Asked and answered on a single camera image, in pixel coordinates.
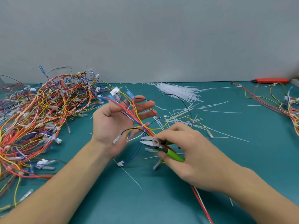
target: right hand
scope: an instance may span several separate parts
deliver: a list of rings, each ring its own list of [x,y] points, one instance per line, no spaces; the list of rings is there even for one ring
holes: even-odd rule
[[[228,193],[245,168],[223,154],[200,132],[177,122],[155,138],[168,140],[185,150],[185,161],[178,162],[158,152],[158,156],[184,181],[207,190]]]

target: hand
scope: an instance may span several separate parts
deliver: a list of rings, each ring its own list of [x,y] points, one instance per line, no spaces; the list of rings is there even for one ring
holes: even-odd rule
[[[181,179],[197,188],[227,193],[243,169],[200,132],[183,123],[177,122],[155,138],[168,140],[185,150],[184,162],[175,161],[164,152],[158,155]]]
[[[144,96],[136,96],[134,103],[143,102]],[[150,109],[155,106],[154,101],[147,101],[142,103],[142,106],[136,104],[137,112],[139,113],[140,120],[145,120],[147,118],[153,117],[157,114],[156,111],[148,111],[140,113],[144,110]],[[127,145],[126,133],[118,139],[118,141],[113,144],[114,139],[126,129],[132,128],[134,122],[130,120],[126,115],[121,113],[123,108],[114,102],[107,103],[106,105],[99,108],[93,114],[93,134],[92,143],[104,147],[110,158],[117,156]],[[134,134],[141,132],[140,130],[132,130],[130,138]]]

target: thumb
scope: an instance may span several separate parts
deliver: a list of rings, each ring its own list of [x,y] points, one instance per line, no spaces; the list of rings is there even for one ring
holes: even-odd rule
[[[183,162],[170,158],[165,152],[158,152],[158,156],[169,166],[180,178],[184,175],[187,167]]]

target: pliers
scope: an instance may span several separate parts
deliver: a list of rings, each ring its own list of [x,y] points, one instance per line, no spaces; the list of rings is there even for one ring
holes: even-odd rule
[[[154,147],[154,149],[158,150],[158,151],[163,151],[165,152],[169,157],[171,157],[172,159],[179,161],[179,162],[184,162],[185,159],[181,156],[179,156],[178,154],[176,154],[175,152],[171,151],[169,148],[166,148],[165,145],[173,145],[173,143],[169,142],[169,141],[163,141],[160,139],[156,139],[154,137],[150,137],[150,136],[145,136],[142,137],[140,139],[144,139],[144,140],[149,140],[149,141],[141,141],[141,143]]]

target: forearm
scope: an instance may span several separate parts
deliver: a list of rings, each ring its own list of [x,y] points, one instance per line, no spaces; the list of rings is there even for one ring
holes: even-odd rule
[[[52,179],[3,217],[0,224],[68,223],[109,160],[104,148],[87,143]]]
[[[258,224],[298,222],[299,207],[275,191],[250,169],[241,168],[226,194],[244,208]]]

